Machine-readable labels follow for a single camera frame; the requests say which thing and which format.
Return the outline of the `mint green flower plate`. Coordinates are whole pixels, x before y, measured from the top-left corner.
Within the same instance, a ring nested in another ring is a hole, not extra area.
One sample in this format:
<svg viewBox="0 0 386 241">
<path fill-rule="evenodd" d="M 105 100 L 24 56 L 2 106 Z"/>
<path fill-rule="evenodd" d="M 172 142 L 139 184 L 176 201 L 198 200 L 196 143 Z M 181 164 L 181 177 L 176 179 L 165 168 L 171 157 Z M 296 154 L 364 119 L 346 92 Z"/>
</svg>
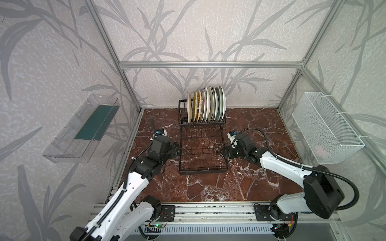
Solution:
<svg viewBox="0 0 386 241">
<path fill-rule="evenodd" d="M 217 91 L 217 96 L 218 96 L 218 116 L 217 116 L 217 121 L 220 122 L 223 118 L 223 91 L 222 87 L 218 86 L 216 87 Z"/>
</svg>

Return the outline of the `cream floral plate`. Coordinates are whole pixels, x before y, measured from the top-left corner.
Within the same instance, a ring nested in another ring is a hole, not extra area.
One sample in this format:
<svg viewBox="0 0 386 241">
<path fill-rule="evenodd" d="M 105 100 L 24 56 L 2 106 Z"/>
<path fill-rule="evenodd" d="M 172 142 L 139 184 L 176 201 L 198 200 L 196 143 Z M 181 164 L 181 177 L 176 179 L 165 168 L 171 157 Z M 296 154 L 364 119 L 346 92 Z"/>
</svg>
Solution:
<svg viewBox="0 0 386 241">
<path fill-rule="evenodd" d="M 210 115 L 209 115 L 209 122 L 212 122 L 215 115 L 215 99 L 214 99 L 214 93 L 213 93 L 213 87 L 209 87 L 209 96 L 210 96 Z"/>
</svg>

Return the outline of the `white plate dark lettered rim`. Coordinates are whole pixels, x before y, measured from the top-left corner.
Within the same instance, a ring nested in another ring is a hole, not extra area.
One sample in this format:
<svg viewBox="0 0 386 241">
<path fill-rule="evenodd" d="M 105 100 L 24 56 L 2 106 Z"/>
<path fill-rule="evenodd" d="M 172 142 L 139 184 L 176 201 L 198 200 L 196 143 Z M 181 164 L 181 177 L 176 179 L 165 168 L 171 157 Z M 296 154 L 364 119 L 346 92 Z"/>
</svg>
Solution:
<svg viewBox="0 0 386 241">
<path fill-rule="evenodd" d="M 219 118 L 219 95 L 217 94 L 217 88 L 213 87 L 213 92 L 214 92 L 214 122 L 218 121 Z"/>
</svg>

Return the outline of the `dark blue oval plate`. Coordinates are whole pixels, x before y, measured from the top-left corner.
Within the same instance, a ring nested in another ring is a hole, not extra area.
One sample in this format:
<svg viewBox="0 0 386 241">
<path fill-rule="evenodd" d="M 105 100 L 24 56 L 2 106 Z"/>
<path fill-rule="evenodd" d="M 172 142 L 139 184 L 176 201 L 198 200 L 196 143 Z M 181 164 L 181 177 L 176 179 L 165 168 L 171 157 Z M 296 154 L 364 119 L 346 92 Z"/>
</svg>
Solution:
<svg viewBox="0 0 386 241">
<path fill-rule="evenodd" d="M 192 96 L 191 93 L 187 94 L 187 113 L 188 113 L 188 123 L 190 124 L 192 121 Z"/>
</svg>

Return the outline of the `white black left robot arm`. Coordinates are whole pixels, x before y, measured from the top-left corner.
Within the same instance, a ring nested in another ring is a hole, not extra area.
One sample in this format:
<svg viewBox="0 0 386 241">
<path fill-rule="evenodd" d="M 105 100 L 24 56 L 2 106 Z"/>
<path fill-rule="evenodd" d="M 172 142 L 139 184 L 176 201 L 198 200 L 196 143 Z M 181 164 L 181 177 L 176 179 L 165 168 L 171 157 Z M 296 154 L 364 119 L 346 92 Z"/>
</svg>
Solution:
<svg viewBox="0 0 386 241">
<path fill-rule="evenodd" d="M 124 241 L 146 221 L 161 216 L 161 201 L 147 196 L 135 205 L 137 196 L 158 175 L 168 160 L 180 155 L 179 144 L 165 129 L 154 129 L 150 144 L 133 157 L 123 184 L 112 199 L 84 228 L 75 228 L 72 241 Z"/>
</svg>

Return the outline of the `orange sunburst plate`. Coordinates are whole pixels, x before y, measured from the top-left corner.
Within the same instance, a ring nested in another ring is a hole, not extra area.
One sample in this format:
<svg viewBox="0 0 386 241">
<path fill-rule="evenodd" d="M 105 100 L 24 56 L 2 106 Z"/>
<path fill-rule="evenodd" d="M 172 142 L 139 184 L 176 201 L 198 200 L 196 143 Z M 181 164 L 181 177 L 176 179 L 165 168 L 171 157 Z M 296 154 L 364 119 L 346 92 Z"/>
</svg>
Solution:
<svg viewBox="0 0 386 241">
<path fill-rule="evenodd" d="M 201 91 L 201 117 L 200 121 L 203 122 L 206 114 L 206 92 L 205 90 Z"/>
<path fill-rule="evenodd" d="M 220 89 L 220 92 L 222 94 L 222 117 L 221 117 L 221 120 L 223 121 L 224 116 L 225 116 L 225 112 L 226 112 L 226 96 L 224 93 L 224 89 L 221 86 L 219 87 L 219 89 Z"/>
</svg>

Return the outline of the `white plate green emblem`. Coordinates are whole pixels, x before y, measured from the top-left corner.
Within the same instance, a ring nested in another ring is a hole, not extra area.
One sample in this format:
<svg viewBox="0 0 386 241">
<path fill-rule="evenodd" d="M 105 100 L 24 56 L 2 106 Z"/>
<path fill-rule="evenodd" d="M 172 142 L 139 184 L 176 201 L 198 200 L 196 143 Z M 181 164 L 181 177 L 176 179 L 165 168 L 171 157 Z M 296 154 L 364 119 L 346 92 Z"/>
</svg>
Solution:
<svg viewBox="0 0 386 241">
<path fill-rule="evenodd" d="M 205 121 L 208 120 L 210 114 L 210 96 L 209 90 L 205 87 Z"/>
</svg>

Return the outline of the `black wire dish rack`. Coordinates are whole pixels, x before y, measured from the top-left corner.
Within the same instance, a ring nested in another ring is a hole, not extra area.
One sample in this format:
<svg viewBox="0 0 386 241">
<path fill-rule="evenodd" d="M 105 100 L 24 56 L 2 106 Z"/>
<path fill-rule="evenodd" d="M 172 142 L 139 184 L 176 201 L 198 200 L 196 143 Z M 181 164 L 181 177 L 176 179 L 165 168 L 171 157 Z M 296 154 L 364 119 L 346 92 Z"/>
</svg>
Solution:
<svg viewBox="0 0 386 241">
<path fill-rule="evenodd" d="M 224 117 L 220 122 L 188 122 L 188 101 L 179 100 L 181 175 L 224 173 L 229 163 L 224 155 Z"/>
</svg>

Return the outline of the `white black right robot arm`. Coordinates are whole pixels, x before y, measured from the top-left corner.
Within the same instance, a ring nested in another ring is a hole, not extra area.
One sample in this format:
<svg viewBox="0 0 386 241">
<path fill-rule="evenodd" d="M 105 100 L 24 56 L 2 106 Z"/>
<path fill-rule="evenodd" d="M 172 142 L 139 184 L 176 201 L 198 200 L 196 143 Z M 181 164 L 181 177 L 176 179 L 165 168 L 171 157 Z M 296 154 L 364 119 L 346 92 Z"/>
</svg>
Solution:
<svg viewBox="0 0 386 241">
<path fill-rule="evenodd" d="M 356 205 L 360 198 L 357 186 L 349 179 L 332 173 L 325 166 L 307 166 L 276 154 L 270 145 L 257 147 L 246 130 L 232 130 L 227 134 L 231 145 L 225 148 L 226 158 L 243 159 L 259 168 L 280 174 L 302 188 L 302 192 L 277 196 L 266 208 L 254 206 L 256 215 L 267 215 L 274 221 L 291 217 L 288 224 L 274 225 L 273 236 L 284 241 L 298 224 L 300 213 L 315 214 L 328 219 L 333 212 Z"/>
</svg>

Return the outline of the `orange woven plate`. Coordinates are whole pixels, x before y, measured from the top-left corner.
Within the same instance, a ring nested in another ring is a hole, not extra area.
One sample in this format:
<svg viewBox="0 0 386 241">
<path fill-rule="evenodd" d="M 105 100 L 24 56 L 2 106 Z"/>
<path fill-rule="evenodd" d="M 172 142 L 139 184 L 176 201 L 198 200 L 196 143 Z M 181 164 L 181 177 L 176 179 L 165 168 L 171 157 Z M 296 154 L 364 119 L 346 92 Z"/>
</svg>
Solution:
<svg viewBox="0 0 386 241">
<path fill-rule="evenodd" d="M 201 112 L 202 112 L 202 92 L 200 90 L 198 90 L 196 122 L 200 121 Z"/>
</svg>

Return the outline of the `green yellow woven plate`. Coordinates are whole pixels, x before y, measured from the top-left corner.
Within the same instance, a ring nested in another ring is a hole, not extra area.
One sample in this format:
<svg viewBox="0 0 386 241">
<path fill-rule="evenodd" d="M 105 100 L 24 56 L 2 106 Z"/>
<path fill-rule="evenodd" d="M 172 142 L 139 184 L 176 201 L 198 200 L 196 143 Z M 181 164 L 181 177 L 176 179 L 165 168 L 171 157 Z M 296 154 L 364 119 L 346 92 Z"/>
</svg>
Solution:
<svg viewBox="0 0 386 241">
<path fill-rule="evenodd" d="M 192 122 L 196 121 L 196 116 L 197 116 L 197 107 L 198 106 L 198 93 L 197 91 L 194 92 L 194 97 L 193 97 L 193 104 L 192 104 Z"/>
</svg>

